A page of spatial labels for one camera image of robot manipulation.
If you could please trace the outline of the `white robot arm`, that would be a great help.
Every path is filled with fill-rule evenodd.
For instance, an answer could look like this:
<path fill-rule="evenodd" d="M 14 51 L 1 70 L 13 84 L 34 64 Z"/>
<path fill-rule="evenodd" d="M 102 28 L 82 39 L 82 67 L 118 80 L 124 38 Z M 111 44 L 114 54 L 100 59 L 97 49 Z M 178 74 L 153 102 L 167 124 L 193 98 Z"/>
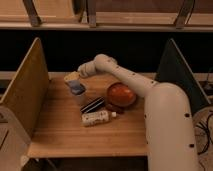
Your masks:
<path fill-rule="evenodd" d="M 199 171 L 193 118 L 186 93 L 172 83 L 159 83 L 98 54 L 64 77 L 70 88 L 80 78 L 109 73 L 144 99 L 149 171 Z"/>

